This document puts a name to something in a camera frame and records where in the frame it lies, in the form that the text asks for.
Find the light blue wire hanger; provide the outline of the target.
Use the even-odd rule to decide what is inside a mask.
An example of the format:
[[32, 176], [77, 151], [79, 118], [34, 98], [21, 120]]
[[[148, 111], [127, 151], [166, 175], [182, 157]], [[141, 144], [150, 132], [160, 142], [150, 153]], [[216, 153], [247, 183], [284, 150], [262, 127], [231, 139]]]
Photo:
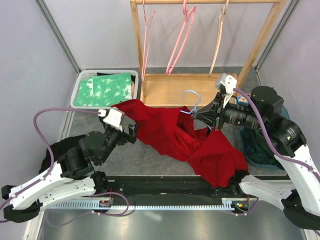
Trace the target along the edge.
[[199, 103], [200, 103], [201, 100], [202, 100], [200, 94], [197, 93], [197, 92], [194, 91], [194, 90], [188, 89], [188, 90], [185, 90], [185, 91], [181, 94], [180, 98], [183, 99], [185, 95], [187, 95], [188, 97], [189, 97], [190, 95], [193, 95], [193, 98], [187, 102], [188, 104], [191, 104], [191, 105], [190, 105], [190, 106], [191, 106], [191, 109], [189, 109], [189, 110], [183, 110], [183, 109], [181, 109], [180, 112], [181, 112], [182, 114], [186, 114], [186, 115], [196, 114], [197, 111], [198, 111], [198, 105], [199, 105]]

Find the red skirt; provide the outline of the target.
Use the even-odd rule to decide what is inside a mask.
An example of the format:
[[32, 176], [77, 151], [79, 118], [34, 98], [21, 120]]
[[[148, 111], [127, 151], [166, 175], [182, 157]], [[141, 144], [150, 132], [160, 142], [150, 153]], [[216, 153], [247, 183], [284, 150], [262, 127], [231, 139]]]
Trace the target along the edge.
[[196, 175], [213, 187], [229, 186], [237, 171], [248, 171], [242, 152], [228, 141], [220, 130], [194, 128], [187, 107], [149, 107], [138, 99], [115, 104], [139, 124], [138, 139], [160, 155], [188, 162]]

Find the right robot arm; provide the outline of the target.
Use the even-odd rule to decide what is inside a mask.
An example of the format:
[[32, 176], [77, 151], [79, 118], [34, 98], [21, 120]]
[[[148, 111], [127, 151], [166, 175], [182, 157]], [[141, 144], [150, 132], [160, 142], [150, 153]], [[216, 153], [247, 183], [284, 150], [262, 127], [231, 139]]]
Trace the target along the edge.
[[284, 99], [274, 88], [255, 87], [245, 98], [247, 106], [224, 105], [227, 93], [221, 87], [213, 101], [191, 117], [213, 129], [220, 130], [227, 123], [258, 131], [259, 139], [270, 148], [295, 188], [280, 188], [238, 170], [229, 180], [230, 193], [235, 197], [247, 194], [266, 201], [283, 211], [295, 226], [318, 234], [320, 173], [301, 128], [281, 115]]

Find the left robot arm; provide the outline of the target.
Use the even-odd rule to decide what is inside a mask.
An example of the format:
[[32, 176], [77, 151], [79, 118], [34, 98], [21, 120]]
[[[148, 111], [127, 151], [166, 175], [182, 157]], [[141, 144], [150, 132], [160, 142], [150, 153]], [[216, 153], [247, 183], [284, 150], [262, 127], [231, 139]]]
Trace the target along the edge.
[[139, 126], [129, 124], [118, 130], [108, 124], [104, 132], [92, 131], [55, 143], [56, 151], [48, 150], [47, 169], [24, 184], [2, 187], [2, 222], [27, 222], [60, 202], [108, 195], [107, 176], [94, 167], [104, 164], [116, 146], [134, 144]]

